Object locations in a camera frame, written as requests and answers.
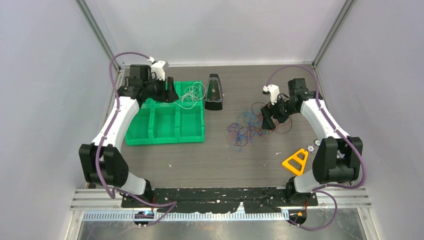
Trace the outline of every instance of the yellow triangle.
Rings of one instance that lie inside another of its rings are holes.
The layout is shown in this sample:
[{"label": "yellow triangle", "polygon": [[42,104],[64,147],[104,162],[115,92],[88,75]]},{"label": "yellow triangle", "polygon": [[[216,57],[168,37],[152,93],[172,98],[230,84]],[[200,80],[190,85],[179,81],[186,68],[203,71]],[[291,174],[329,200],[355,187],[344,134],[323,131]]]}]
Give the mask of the yellow triangle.
[{"label": "yellow triangle", "polygon": [[[296,163],[300,165],[300,170],[298,170],[296,167],[292,166],[289,161],[293,160]],[[281,163],[281,166],[285,167],[287,170],[289,170],[292,174],[296,176],[300,176],[304,174],[306,161],[308,160],[308,151],[306,151],[304,148],[299,149],[299,151],[295,152],[293,155],[289,156],[286,160],[284,160]]]}]

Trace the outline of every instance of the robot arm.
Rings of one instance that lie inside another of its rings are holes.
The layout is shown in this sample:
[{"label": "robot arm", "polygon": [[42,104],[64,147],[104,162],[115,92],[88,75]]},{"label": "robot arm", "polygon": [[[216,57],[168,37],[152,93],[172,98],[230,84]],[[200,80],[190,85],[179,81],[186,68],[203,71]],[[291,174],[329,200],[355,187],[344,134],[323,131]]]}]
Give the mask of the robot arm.
[{"label": "robot arm", "polygon": [[148,98],[163,103],[172,103],[179,99],[174,89],[174,79],[165,78],[164,68],[167,66],[166,61],[153,62],[151,66],[130,66],[128,85],[118,89],[119,108],[118,101],[115,99],[112,113],[99,134],[91,141],[91,144],[82,144],[79,148],[82,170],[88,183],[102,184],[95,167],[96,151],[101,148],[99,165],[107,185],[148,200],[153,196],[149,181],[129,172],[120,151],[131,121]]},{"label": "robot arm", "polygon": [[292,177],[286,184],[289,194],[310,193],[313,189],[331,182],[341,184],[358,179],[360,160],[336,133],[321,111],[327,113],[336,129],[347,137],[359,153],[362,153],[363,147],[361,139],[351,137],[336,123],[321,97],[319,97],[321,107],[318,107],[315,99],[316,92],[306,88],[304,78],[290,80],[288,89],[290,97],[283,99],[277,86],[263,87],[263,93],[270,95],[271,101],[261,108],[262,129],[276,128],[272,118],[284,123],[290,115],[300,113],[308,120],[320,141],[312,169],[303,175]]}]

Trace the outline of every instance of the green storage tray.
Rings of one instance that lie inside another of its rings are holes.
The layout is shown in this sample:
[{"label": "green storage tray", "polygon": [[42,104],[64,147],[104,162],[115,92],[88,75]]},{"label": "green storage tray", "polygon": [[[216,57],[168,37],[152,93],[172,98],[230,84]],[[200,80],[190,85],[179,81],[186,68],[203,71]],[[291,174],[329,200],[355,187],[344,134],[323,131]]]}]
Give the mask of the green storage tray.
[{"label": "green storage tray", "polygon": [[[179,96],[185,89],[201,81],[174,82]],[[205,141],[203,101],[185,99],[175,103],[156,102],[148,99],[135,115],[125,135],[129,146],[151,144],[196,143]]]}]

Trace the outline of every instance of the metronome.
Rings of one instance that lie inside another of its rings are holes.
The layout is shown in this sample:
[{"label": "metronome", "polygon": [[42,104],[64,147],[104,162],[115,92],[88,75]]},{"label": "metronome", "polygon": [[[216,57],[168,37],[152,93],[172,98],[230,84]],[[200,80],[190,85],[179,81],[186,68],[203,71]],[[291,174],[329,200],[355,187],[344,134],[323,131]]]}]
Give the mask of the metronome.
[{"label": "metronome", "polygon": [[223,109],[223,91],[220,77],[216,73],[209,74],[209,83],[207,85],[204,109],[213,111]]}]

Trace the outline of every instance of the white enclosure panel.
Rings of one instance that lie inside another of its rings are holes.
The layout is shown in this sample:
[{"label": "white enclosure panel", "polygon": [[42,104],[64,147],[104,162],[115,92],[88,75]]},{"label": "white enclosure panel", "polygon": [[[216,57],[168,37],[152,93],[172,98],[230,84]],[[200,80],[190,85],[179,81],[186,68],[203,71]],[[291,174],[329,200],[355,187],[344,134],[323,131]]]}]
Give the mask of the white enclosure panel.
[{"label": "white enclosure panel", "polygon": [[331,113],[361,137],[383,239],[424,234],[424,1],[358,0],[318,66]]},{"label": "white enclosure panel", "polygon": [[86,2],[115,53],[138,51],[172,65],[256,65],[311,63],[345,1]]},{"label": "white enclosure panel", "polygon": [[0,1],[0,239],[58,240],[78,150],[105,120],[108,58],[74,0]]}]

